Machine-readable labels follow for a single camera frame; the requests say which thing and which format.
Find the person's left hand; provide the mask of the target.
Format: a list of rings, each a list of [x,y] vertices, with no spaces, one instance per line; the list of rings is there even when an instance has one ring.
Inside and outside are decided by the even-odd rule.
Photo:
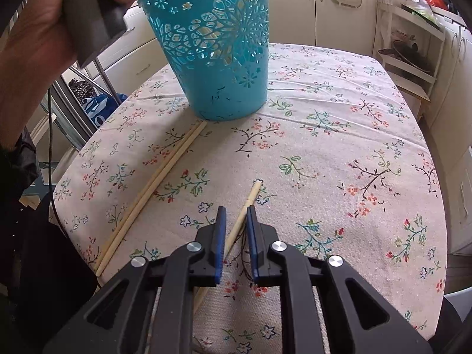
[[[11,150],[46,90],[77,59],[63,0],[29,0],[1,52],[1,147]]]

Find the black sleeve forearm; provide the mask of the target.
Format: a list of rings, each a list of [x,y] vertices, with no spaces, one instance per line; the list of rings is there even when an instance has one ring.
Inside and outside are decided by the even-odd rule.
[[[21,203],[38,176],[27,130],[1,150],[1,352],[41,353],[94,294],[97,281],[61,229],[50,223],[50,196]]]

